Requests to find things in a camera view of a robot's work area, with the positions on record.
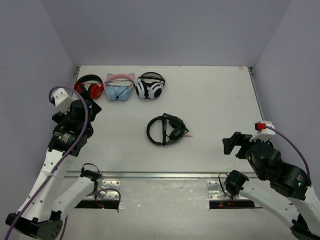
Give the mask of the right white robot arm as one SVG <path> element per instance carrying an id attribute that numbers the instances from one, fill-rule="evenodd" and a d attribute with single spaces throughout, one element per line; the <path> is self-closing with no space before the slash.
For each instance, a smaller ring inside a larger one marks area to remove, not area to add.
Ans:
<path id="1" fill-rule="evenodd" d="M 264 192 L 243 173 L 232 170 L 224 181 L 226 191 L 233 197 L 241 195 L 276 216 L 298 240 L 320 238 L 320 200 L 311 178 L 298 166 L 282 160 L 281 153 L 269 139 L 253 139 L 250 134 L 235 132 L 223 138 L 223 153 L 230 155 L 235 146 L 240 149 L 238 159 L 246 159 L 257 178 L 268 181 L 276 193 L 290 203 Z"/>

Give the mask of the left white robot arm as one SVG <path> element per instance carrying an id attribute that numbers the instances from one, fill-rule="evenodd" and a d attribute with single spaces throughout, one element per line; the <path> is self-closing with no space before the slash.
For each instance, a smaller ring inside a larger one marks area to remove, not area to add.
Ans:
<path id="1" fill-rule="evenodd" d="M 81 148 L 93 135 L 91 123 L 101 108 L 92 100 L 73 100 L 66 112 L 52 116 L 56 122 L 40 173 L 24 203 L 17 212 L 8 214 L 9 226 L 5 239 L 12 230 L 40 240 L 54 240 L 60 234 L 63 219 L 97 186 L 99 173 L 85 170 L 76 183 L 57 196 L 70 166 Z"/>

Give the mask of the black headset with cable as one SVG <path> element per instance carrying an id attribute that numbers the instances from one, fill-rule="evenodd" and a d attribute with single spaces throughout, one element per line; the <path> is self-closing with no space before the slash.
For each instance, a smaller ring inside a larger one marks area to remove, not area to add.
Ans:
<path id="1" fill-rule="evenodd" d="M 162 126 L 162 141 L 155 141 L 152 137 L 151 137 L 151 127 L 153 126 L 153 124 L 157 121 L 161 122 L 161 126 Z M 172 132 L 170 134 L 167 134 L 167 124 L 169 124 L 172 127 Z M 184 121 L 182 119 L 180 119 L 177 116 L 168 114 L 168 113 L 163 113 L 160 116 L 157 116 L 155 118 L 153 118 L 146 127 L 146 135 L 148 140 L 156 145 L 156 146 L 168 146 L 168 145 L 172 145 L 172 144 L 176 144 L 177 142 L 179 142 L 183 137 L 190 137 L 190 135 L 188 135 L 188 128 L 186 127 Z"/>

